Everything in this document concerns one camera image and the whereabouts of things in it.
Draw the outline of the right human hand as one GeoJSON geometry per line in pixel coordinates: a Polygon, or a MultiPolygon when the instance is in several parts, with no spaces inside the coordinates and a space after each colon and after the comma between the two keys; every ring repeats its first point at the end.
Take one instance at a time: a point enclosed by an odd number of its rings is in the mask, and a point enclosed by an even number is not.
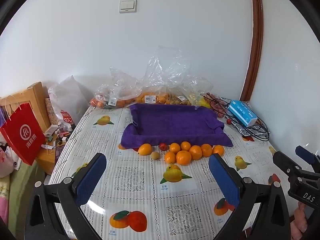
{"type": "Polygon", "coordinates": [[[308,228],[304,212],[305,208],[306,205],[299,202],[298,207],[294,211],[294,220],[290,223],[292,240],[300,240],[303,236],[303,233],[306,232],[308,228]]]}

